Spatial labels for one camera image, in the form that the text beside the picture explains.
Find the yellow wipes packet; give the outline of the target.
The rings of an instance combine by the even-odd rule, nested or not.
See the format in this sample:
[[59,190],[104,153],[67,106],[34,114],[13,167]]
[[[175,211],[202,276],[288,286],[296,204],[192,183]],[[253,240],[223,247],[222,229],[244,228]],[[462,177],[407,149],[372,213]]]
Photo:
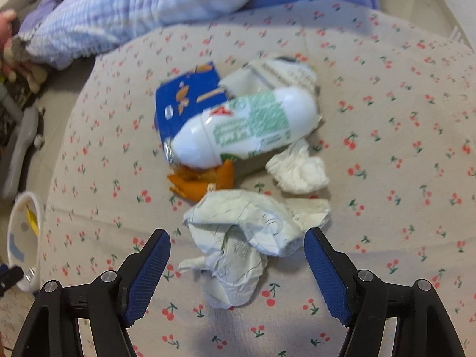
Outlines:
[[35,236],[38,237],[40,233],[40,229],[39,229],[37,217],[28,206],[26,206],[26,221],[28,226],[30,226],[30,228],[32,229]]

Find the drawing paper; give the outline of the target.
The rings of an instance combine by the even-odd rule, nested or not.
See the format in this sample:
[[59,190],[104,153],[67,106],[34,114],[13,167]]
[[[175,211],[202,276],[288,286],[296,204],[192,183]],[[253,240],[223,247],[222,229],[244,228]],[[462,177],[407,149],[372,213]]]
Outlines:
[[184,259],[179,267],[211,273],[202,291],[212,308],[244,306],[268,259],[294,254],[303,246],[304,234],[325,225],[329,215],[325,199],[280,202],[248,190],[209,192],[183,215],[202,256]]

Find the white round trash bin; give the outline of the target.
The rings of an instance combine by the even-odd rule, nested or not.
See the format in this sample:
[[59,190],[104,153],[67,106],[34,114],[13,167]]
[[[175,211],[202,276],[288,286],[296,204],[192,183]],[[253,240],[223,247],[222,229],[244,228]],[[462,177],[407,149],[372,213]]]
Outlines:
[[[36,237],[26,221],[26,206],[36,215],[40,233]],[[23,292],[40,289],[40,242],[44,221],[44,205],[33,192],[18,195],[10,213],[7,230],[7,261],[10,267],[19,266],[24,278],[17,283]]]

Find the orange peel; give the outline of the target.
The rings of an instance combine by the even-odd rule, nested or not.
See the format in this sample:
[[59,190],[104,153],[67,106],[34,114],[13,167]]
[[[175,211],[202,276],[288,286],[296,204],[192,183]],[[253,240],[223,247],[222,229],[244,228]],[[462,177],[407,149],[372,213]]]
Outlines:
[[208,192],[234,188],[234,164],[227,159],[222,165],[206,170],[178,166],[167,176],[170,190],[188,201],[199,202]]

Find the white crumpled tissue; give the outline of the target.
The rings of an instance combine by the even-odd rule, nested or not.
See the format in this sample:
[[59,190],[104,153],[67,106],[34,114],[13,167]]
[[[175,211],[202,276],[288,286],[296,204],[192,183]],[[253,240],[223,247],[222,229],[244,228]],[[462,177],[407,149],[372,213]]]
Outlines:
[[310,154],[306,139],[297,140],[274,155],[266,163],[265,170],[282,191],[295,195],[319,191],[330,182],[323,160]]

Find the cherry print bed sheet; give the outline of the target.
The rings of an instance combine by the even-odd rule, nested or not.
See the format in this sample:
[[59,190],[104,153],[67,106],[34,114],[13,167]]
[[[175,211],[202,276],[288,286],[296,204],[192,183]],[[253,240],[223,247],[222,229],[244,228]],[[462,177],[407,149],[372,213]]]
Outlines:
[[475,354],[475,51],[376,10],[299,2],[96,59],[66,126],[41,281],[91,282],[168,231],[139,356],[336,356],[296,224],[422,280]]

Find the blue cardboard snack box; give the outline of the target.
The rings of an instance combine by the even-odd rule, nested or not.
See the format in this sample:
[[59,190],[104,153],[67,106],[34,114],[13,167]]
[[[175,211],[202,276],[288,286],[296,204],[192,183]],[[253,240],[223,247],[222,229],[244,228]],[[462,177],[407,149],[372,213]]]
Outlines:
[[157,88],[154,125],[161,142],[172,139],[186,121],[228,100],[212,62],[197,65]]

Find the pink plush toy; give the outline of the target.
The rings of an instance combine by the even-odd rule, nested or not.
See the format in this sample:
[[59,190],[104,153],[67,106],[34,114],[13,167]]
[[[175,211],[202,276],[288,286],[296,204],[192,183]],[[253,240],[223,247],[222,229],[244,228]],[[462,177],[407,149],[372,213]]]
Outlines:
[[14,36],[13,24],[16,19],[17,13],[13,9],[1,12],[1,73],[12,83],[20,74],[26,79],[30,91],[37,94],[46,82],[48,72],[31,61],[21,39]]

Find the torn printed paper wrapper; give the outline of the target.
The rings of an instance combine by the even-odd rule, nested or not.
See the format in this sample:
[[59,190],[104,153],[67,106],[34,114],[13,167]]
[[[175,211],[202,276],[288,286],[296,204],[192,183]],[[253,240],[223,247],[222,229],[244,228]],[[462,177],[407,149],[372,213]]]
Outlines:
[[315,69],[285,56],[252,60],[222,78],[218,84],[232,98],[293,86],[316,98],[320,93]]

